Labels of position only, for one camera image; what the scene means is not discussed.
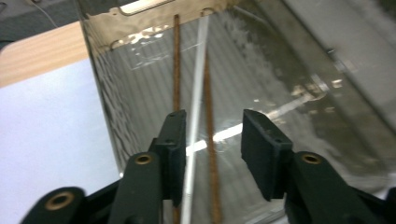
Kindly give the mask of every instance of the screw hole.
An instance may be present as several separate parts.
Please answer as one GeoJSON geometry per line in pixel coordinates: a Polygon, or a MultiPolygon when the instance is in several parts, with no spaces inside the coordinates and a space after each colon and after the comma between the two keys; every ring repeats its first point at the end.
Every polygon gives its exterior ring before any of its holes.
{"type": "Polygon", "coordinates": [[[142,155],[136,158],[134,162],[136,162],[139,165],[144,165],[151,162],[151,157],[150,155],[142,155]]]}
{"type": "Polygon", "coordinates": [[[310,163],[310,164],[320,164],[321,163],[320,158],[313,154],[303,155],[303,161],[305,161],[306,163],[310,163]]]}
{"type": "Polygon", "coordinates": [[[46,202],[47,210],[54,211],[66,207],[73,202],[74,194],[70,191],[64,191],[54,195],[46,202]]]}

